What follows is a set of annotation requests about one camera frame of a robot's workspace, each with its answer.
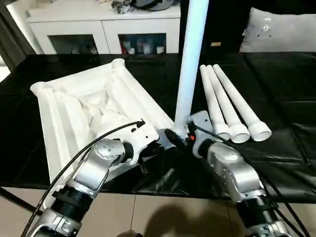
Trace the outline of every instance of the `black cable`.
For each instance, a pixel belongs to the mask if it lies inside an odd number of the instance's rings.
[[[85,153],[83,154],[83,156],[82,156],[81,159],[80,159],[80,162],[83,161],[83,159],[87,156],[87,154],[88,154],[90,151],[91,151],[91,147],[88,148],[88,149],[85,151]]]
[[[292,214],[292,216],[294,217],[295,221],[297,222],[297,224],[300,226],[300,228],[302,229],[303,233],[305,234],[306,237],[311,237],[311,235],[308,233],[306,227],[304,226],[304,224],[302,223],[302,221],[300,220],[300,218],[297,216],[297,214],[295,213],[295,211],[292,209],[292,207],[290,206],[290,204],[285,200],[283,194],[278,190],[278,188],[274,185],[274,183],[258,168],[255,168],[252,161],[245,155],[243,155],[240,151],[239,148],[231,143],[229,143],[226,139],[218,136],[217,134],[210,132],[202,127],[196,126],[195,124],[191,124],[191,126],[194,126],[195,129],[198,129],[202,132],[208,133],[209,135],[221,140],[225,145],[234,148],[238,153],[240,153],[243,158],[245,159],[245,161],[250,164],[258,173],[259,176],[261,176],[263,179],[265,179],[267,181],[267,183],[270,184],[270,186],[273,188],[273,190],[276,192],[276,194],[280,197],[280,199],[282,200],[282,202],[284,203],[284,205],[287,207],[287,209],[289,210],[289,212]]]
[[[282,220],[299,236],[304,237],[304,235],[292,224],[292,222],[287,219],[284,214],[277,208],[276,213],[282,218]]]
[[[267,188],[267,185],[262,182],[263,188],[266,191],[267,197],[268,199],[271,201],[272,197],[271,194],[269,193],[269,190]],[[284,216],[284,214],[279,210],[279,208],[275,208],[276,213],[282,218],[282,220],[299,236],[299,237],[305,237],[293,224],[292,222],[290,222],[289,219],[286,218],[286,216]]]
[[[101,135],[100,137],[96,138],[95,140],[93,140],[92,142],[90,142],[88,145],[86,145],[83,149],[81,149],[66,165],[65,167],[59,172],[59,174],[55,177],[55,179],[51,182],[51,184],[49,185],[48,189],[45,191],[44,195],[41,197],[38,205],[36,206],[36,209],[35,211],[33,212],[33,214],[31,215],[29,221],[27,222],[24,230],[23,230],[23,233],[21,235],[21,237],[25,237],[32,222],[34,221],[34,218],[37,214],[37,212],[39,211],[41,205],[43,204],[45,198],[47,197],[48,193],[50,192],[50,190],[54,187],[54,185],[56,184],[56,182],[59,180],[59,178],[63,175],[63,173],[69,168],[69,166],[87,149],[89,149],[93,144],[97,143],[98,141],[100,141],[102,138],[106,137],[106,136],[109,136],[110,134],[116,132],[116,131],[119,131],[123,128],[126,128],[126,127],[129,127],[129,126],[133,126],[133,125],[136,125],[138,128],[140,128],[142,125],[144,125],[145,122],[144,121],[137,121],[137,122],[131,122],[131,123],[128,123],[128,124],[125,124],[123,126],[120,126],[118,128],[115,128],[103,135]]]

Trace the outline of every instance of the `upright white pipe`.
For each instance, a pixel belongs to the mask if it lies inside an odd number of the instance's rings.
[[[173,130],[184,139],[190,118],[198,61],[204,34],[209,0],[191,0],[189,3],[186,35],[181,64],[177,109]]]
[[[238,92],[223,70],[220,68],[218,64],[213,66],[213,69],[221,81],[223,87],[227,91],[230,99],[238,109],[240,115],[248,126],[248,130],[250,132],[251,137],[256,142],[264,141],[268,139],[272,132],[269,127],[257,117],[257,115],[253,112],[251,107],[244,100],[242,95]]]
[[[203,81],[204,92],[206,96],[209,116],[213,125],[213,132],[222,138],[229,140],[229,128],[227,124],[225,124],[221,108],[219,107],[211,80],[208,76],[207,69],[205,65],[201,65],[199,68],[201,72],[201,77]]]
[[[235,143],[247,141],[250,138],[249,132],[246,126],[241,123],[212,66],[208,65],[206,69],[212,82],[218,103],[221,106],[225,120],[229,126],[231,140]]]

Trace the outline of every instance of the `black leather surface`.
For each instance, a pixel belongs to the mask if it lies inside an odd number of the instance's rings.
[[[49,81],[111,62],[117,55],[29,56],[0,83],[0,185],[46,188],[49,184],[37,98],[29,90]],[[174,119],[181,58],[129,56],[126,67]],[[273,135],[240,145],[291,202],[316,202],[316,54],[256,53],[206,57],[219,63]],[[192,114],[205,110],[198,74]],[[170,149],[110,181],[104,192],[226,198],[209,168],[190,154]]]

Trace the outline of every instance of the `pillow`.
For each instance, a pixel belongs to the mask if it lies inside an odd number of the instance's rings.
[[[255,8],[240,52],[315,52],[316,14],[277,15]]]

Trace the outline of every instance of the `tiled floor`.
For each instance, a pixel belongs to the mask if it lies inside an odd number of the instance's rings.
[[[6,189],[33,205],[43,194],[41,190]],[[316,237],[316,205],[292,207]],[[289,217],[285,207],[280,208]],[[30,215],[0,198],[0,237],[20,236]],[[131,229],[145,237],[244,237],[244,228],[230,202],[119,194],[99,194],[78,236],[116,237]]]
[[[8,67],[0,66],[0,82],[3,81],[10,74]]]

